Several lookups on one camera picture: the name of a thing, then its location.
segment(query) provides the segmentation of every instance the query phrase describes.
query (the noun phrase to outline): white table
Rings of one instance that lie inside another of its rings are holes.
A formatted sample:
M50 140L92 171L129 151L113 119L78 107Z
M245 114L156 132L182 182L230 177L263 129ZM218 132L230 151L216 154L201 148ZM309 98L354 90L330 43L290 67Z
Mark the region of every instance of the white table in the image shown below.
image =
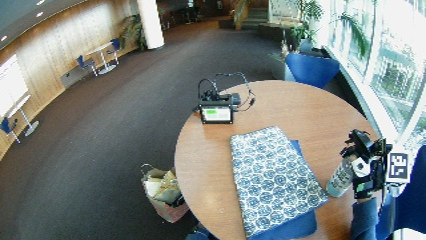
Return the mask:
M15 103L15 107L12 108L11 112L9 112L9 115L8 115L8 118L11 118L13 116L13 114L20 111L21 112L21 115L24 117L24 120L27 122L27 125L28 125L28 130L25 132L25 137L32 134L32 132L36 130L37 126L38 126L38 121L36 121L33 124L31 124L28 118L27 118L27 115L21 109L21 107L24 106L25 102L28 101L31 95L27 95L17 103Z
M108 73L110 70L114 69L116 65L109 65L105 61L105 57L104 57L104 52L102 50L109 47L112 45L112 42L105 43L102 46L98 46L97 48L94 48L86 55L90 55L93 53L98 53L101 55L102 61L104 61L104 66L105 68L102 70L98 71L98 74L104 74Z

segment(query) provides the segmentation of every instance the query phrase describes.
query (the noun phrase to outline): electronic device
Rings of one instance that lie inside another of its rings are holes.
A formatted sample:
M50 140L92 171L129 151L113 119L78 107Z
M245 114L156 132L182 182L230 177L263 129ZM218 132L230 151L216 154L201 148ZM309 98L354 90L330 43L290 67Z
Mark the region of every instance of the electronic device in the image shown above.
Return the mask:
M249 98L253 94L251 89L247 85L247 81L242 73L236 74L217 74L216 76L242 76L247 89L249 89ZM238 107L241 105L241 98L238 93L220 94L216 86L216 80L202 79L198 82L198 106L194 108L194 111L200 111L201 122L204 124L232 124L234 121L234 112L238 112ZM201 83L210 82L212 88L204 91L204 94L200 93ZM244 110L246 111L254 104L254 97L250 100L250 106Z
M200 100L202 123L233 123L234 108L232 94L220 95L216 101Z

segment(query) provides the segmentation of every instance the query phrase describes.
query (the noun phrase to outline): wooden wall panel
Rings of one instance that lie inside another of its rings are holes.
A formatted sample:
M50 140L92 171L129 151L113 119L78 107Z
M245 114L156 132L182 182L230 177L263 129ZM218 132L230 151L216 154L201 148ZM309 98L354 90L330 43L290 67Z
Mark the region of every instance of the wooden wall panel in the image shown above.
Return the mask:
M86 57L85 54L92 49L118 37L122 19L132 15L130 1L85 1L37 24L0 51L0 63L13 54L17 56L28 92L32 95L23 107L31 120L65 91L60 78L77 67L78 55ZM118 55L134 48L134 45L128 45ZM100 57L93 55L93 58L100 66ZM25 122L20 113L13 117L19 119L20 133L25 128ZM0 159L12 143L13 137L1 133Z

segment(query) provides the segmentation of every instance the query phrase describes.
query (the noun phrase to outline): ceiling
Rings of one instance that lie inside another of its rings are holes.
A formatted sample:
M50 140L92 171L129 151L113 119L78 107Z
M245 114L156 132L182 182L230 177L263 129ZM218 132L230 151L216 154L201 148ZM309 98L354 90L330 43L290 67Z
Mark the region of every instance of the ceiling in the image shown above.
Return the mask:
M0 50L37 23L86 0L45 0L37 6L38 1L0 1L0 39L7 36L7 39L0 42Z

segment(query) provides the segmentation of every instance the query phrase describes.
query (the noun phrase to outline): staircase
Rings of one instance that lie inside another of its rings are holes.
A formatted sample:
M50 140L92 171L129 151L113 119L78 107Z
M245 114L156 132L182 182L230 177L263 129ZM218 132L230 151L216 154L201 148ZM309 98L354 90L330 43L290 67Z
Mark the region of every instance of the staircase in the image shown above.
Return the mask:
M259 23L267 22L267 8L250 8L249 16L242 21L241 29L257 29Z

